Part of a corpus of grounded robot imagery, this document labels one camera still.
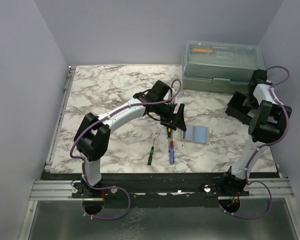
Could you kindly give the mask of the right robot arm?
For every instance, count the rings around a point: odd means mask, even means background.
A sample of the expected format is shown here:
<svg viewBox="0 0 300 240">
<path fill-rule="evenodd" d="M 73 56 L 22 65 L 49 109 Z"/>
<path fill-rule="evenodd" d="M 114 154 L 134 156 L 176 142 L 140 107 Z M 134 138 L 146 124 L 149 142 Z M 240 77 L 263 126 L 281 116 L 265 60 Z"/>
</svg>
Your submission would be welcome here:
<svg viewBox="0 0 300 240">
<path fill-rule="evenodd" d="M 223 174 L 220 191 L 231 196 L 244 191 L 250 173 L 267 147 L 283 140 L 289 129 L 292 108 L 284 105 L 268 80 L 267 71 L 254 70 L 247 94 L 236 91 L 226 114 L 248 125 L 249 138 L 239 159 Z"/>
</svg>

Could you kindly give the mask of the white striped credit card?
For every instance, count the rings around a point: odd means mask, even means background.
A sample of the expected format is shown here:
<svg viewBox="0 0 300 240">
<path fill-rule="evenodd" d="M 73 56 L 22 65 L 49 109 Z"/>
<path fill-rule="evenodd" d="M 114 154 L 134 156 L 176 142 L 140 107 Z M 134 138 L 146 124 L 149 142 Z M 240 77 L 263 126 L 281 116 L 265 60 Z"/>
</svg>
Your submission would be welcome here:
<svg viewBox="0 0 300 240">
<path fill-rule="evenodd" d="M 183 131 L 180 135 L 180 139 L 183 141 L 192 142 L 193 141 L 194 129 L 192 126 L 188 126 L 186 131 Z"/>
</svg>

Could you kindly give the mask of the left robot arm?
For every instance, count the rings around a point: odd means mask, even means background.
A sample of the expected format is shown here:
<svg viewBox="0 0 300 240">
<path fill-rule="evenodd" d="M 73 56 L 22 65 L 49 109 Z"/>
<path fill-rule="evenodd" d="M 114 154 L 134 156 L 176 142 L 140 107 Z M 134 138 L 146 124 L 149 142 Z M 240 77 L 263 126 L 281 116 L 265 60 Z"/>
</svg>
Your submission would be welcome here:
<svg viewBox="0 0 300 240">
<path fill-rule="evenodd" d="M 94 198 L 100 194 L 101 158 L 107 152 L 111 134 L 117 129 L 132 120 L 154 113 L 159 116 L 158 121 L 162 126 L 186 131 L 185 105 L 173 103 L 181 90 L 173 92 L 172 88 L 172 84 L 167 85 L 158 80 L 152 88 L 135 93 L 130 100 L 111 111 L 84 116 L 69 155 L 72 159 L 82 161 L 82 179 L 85 182 L 83 191 L 89 197 Z"/>
</svg>

